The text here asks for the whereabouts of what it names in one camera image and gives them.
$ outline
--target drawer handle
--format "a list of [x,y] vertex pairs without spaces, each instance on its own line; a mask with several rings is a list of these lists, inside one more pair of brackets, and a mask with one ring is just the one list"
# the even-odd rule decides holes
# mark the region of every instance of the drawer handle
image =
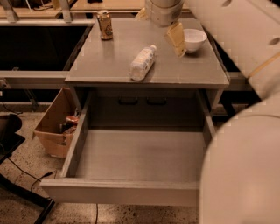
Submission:
[[153,101],[149,97],[146,98],[146,102],[148,105],[151,106],[164,106],[167,103],[166,98],[164,98],[162,101]]
[[138,104],[138,98],[135,97],[133,99],[130,99],[130,100],[124,100],[122,97],[119,97],[119,100],[118,100],[119,104],[120,105],[137,105]]

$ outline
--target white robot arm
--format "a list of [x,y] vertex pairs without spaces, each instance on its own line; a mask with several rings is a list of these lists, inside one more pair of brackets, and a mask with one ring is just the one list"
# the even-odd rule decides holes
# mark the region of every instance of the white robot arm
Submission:
[[185,2],[262,99],[225,123],[210,143],[199,223],[280,223],[280,6],[270,0]]

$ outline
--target screw hole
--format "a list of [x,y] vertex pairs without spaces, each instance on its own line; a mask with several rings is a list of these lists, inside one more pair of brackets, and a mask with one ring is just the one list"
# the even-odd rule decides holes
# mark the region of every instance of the screw hole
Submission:
[[227,0],[226,2],[224,2],[224,3],[222,4],[222,7],[227,7],[227,6],[229,6],[231,3],[232,3],[232,0]]
[[273,38],[270,42],[269,45],[270,46],[275,46],[280,42],[280,38]]

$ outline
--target gray tabletop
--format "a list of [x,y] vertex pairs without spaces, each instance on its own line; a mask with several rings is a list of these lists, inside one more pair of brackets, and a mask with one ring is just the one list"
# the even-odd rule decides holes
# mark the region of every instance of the gray tabletop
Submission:
[[[202,29],[194,18],[180,19],[184,28]],[[207,41],[199,51],[178,58],[164,38],[166,27],[133,18],[112,18],[114,38],[100,39],[96,22],[66,82],[173,85],[182,88],[226,88],[228,78]],[[129,77],[132,60],[146,47],[157,47],[156,62],[142,81]]]

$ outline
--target black stand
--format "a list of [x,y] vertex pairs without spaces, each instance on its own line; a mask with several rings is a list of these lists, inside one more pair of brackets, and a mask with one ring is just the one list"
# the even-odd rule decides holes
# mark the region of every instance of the black stand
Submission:
[[[4,139],[0,146],[0,164],[25,140],[23,136],[18,134],[12,135],[9,139]],[[0,174],[0,186],[17,196],[29,200],[30,202],[43,207],[44,210],[37,218],[35,223],[43,223],[46,216],[52,210],[54,201],[52,199],[44,198],[34,192],[28,191],[25,188],[11,183],[6,177]]]

